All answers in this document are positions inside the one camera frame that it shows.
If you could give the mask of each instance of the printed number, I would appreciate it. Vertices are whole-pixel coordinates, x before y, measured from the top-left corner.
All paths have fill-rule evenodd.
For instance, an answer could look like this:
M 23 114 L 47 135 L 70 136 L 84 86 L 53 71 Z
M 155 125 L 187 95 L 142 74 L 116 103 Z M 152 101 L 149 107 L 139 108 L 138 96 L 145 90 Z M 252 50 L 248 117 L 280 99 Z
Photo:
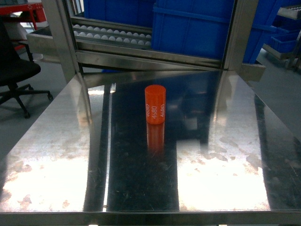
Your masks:
M 146 104 L 145 109 L 146 109 L 146 116 L 149 117 L 150 116 L 150 106 L 148 104 Z
M 151 107 L 151 116 L 154 119 L 157 117 L 157 107 L 156 106 Z
M 161 105 L 161 117 L 165 116 L 165 104 Z

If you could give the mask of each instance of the gray floor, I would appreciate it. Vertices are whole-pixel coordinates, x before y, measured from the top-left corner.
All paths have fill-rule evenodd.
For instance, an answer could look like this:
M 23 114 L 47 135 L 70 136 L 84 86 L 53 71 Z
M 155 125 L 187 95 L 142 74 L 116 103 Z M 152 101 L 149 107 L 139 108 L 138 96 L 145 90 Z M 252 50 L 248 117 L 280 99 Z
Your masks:
M 261 50 L 257 60 L 266 66 L 260 82 L 252 83 L 258 96 L 287 125 L 293 134 L 301 140 L 301 74 L 285 69 L 285 61 L 279 61 Z M 54 98 L 66 85 L 60 64 L 38 62 L 42 68 L 39 75 L 28 79 L 35 89 L 49 89 Z M 23 111 L 14 99 L 0 106 L 0 159 L 18 142 L 28 128 L 48 107 L 47 95 L 22 97 L 31 114 L 24 119 Z
M 26 53 L 21 54 L 20 57 L 28 59 Z M 18 85 L 22 86 L 29 83 L 36 90 L 50 90 L 55 98 L 66 86 L 61 65 L 44 62 L 37 63 L 41 66 L 41 72 L 26 81 L 20 82 Z M 0 92 L 7 90 L 7 87 L 0 87 Z M 29 119 L 24 118 L 23 110 L 15 99 L 10 99 L 0 105 L 0 159 L 15 146 L 23 134 L 51 103 L 47 98 L 47 94 L 22 96 L 21 100 L 31 115 Z

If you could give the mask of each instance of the metal rack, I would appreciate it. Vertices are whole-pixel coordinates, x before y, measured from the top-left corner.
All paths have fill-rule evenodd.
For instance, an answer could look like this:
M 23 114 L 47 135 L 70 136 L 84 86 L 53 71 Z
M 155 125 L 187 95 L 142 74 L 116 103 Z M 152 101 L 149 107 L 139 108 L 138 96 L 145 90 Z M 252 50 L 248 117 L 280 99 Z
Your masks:
M 301 19 L 301 5 L 281 7 L 279 9 L 277 15 L 283 16 L 286 18 L 290 18 L 293 20 L 299 20 L 299 19 Z M 288 52 L 288 53 L 280 53 L 280 52 L 276 51 L 275 49 L 273 49 L 268 44 L 264 44 L 262 48 L 279 60 L 289 59 L 289 63 L 287 64 L 286 67 L 291 68 L 294 63 L 295 58 L 300 57 L 298 54 L 300 46 L 301 46 L 300 41 L 301 40 L 300 40 L 300 34 L 299 34 L 298 38 L 297 38 L 297 44 L 296 44 L 294 50 L 292 52 Z
M 123 30 L 151 33 L 144 27 L 109 23 L 105 21 L 69 17 L 65 1 L 42 1 L 48 18 L 49 28 L 53 34 L 37 31 L 28 35 L 32 52 L 52 54 L 61 63 L 67 81 L 74 72 L 84 72 L 81 65 L 131 71 L 162 70 L 208 70 L 219 69 L 247 72 L 250 65 L 243 64 L 243 57 L 252 27 L 258 1 L 235 1 L 230 30 L 224 57 L 222 60 L 205 57 L 186 56 L 174 53 L 154 51 L 149 48 L 137 48 L 134 45 L 120 45 L 75 37 L 72 24 L 90 26 L 122 27 Z M 262 65 L 253 65 L 263 69 Z

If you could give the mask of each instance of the chair wheel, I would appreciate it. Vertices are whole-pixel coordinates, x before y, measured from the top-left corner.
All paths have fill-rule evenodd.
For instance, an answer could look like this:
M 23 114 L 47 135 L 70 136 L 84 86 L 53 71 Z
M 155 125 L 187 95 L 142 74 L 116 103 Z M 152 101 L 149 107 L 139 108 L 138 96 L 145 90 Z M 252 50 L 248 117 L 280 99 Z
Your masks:
M 53 100 L 53 96 L 51 94 L 48 94 L 47 97 L 48 97 L 48 100 Z
M 29 112 L 25 112 L 25 113 L 24 113 L 24 118 L 26 118 L 26 119 L 29 119 L 29 118 L 30 118 Z

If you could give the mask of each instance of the chair leg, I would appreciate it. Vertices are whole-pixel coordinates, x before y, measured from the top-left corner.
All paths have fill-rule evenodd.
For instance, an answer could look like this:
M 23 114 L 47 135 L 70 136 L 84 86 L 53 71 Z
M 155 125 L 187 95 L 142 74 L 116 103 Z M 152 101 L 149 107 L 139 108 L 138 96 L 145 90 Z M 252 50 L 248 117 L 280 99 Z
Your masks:
M 19 105 L 21 106 L 21 108 L 23 109 L 23 111 L 24 111 L 24 118 L 26 118 L 26 119 L 30 118 L 30 114 L 29 114 L 29 112 L 26 110 L 26 108 L 25 108 L 24 104 L 22 103 L 20 97 L 14 97 L 14 98 L 17 100 L 18 104 L 19 104 Z
M 1 97 L 1 99 L 0 99 L 0 105 L 3 104 L 3 103 L 5 103 L 5 102 L 7 102 L 10 98 L 11 98 L 10 95 L 5 95 L 5 96 Z
M 27 94 L 41 94 L 41 93 L 47 93 L 48 99 L 52 100 L 53 97 L 48 90 L 16 90 L 18 95 L 27 95 Z
M 21 86 L 21 87 L 18 87 L 16 88 L 16 90 L 24 90 L 24 89 L 29 89 L 29 90 L 33 90 L 32 86 L 30 84 L 27 84 L 25 86 Z

